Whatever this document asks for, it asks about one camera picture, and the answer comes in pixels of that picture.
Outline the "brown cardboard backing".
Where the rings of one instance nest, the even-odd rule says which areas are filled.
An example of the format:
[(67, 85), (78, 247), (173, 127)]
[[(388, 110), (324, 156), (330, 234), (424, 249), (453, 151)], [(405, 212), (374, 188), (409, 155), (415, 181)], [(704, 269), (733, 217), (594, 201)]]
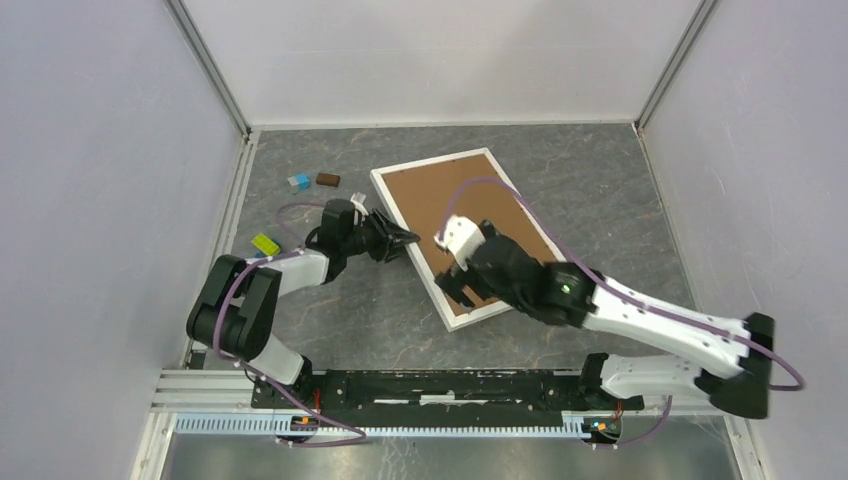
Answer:
[(466, 309), (447, 297), (434, 278), (447, 270), (453, 257), (440, 251), (434, 236), (442, 227), (445, 214), (465, 216), (476, 223), (491, 221), (502, 233), (515, 240), (532, 257), (544, 261), (563, 261), (538, 222), (506, 189), (489, 183), (467, 187), (456, 202), (452, 195), (474, 178), (495, 178), (510, 188), (515, 185), (487, 148), (480, 148), (424, 160), (412, 161), (371, 171), (378, 196), (393, 221), (417, 234), (420, 241), (406, 247), (415, 270), (449, 331), (455, 331), (510, 310), (494, 300), (482, 301), (471, 291), (475, 302)]

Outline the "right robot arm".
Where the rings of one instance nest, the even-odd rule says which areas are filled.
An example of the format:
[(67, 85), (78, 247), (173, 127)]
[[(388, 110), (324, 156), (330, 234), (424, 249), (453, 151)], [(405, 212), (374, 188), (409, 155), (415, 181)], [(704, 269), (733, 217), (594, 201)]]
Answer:
[(772, 317), (712, 316), (629, 289), (580, 263), (541, 262), (488, 221), (453, 215), (434, 241), (454, 258), (435, 282), (464, 307), (474, 307), (475, 297), (496, 299), (546, 325), (614, 334), (660, 350), (638, 358), (589, 356), (577, 382), (585, 405), (680, 396), (703, 398), (738, 417), (767, 418)]

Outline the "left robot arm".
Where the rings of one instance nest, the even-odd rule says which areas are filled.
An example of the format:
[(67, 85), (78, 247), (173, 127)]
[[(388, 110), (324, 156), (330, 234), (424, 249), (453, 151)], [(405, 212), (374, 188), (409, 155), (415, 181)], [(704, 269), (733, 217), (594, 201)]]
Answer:
[(278, 299), (334, 281), (351, 257), (388, 263), (419, 240), (358, 200), (329, 200), (319, 225), (294, 250), (263, 258), (219, 256), (187, 318), (187, 336), (257, 370), (276, 383), (288, 406), (302, 407), (314, 394), (312, 363), (273, 335)]

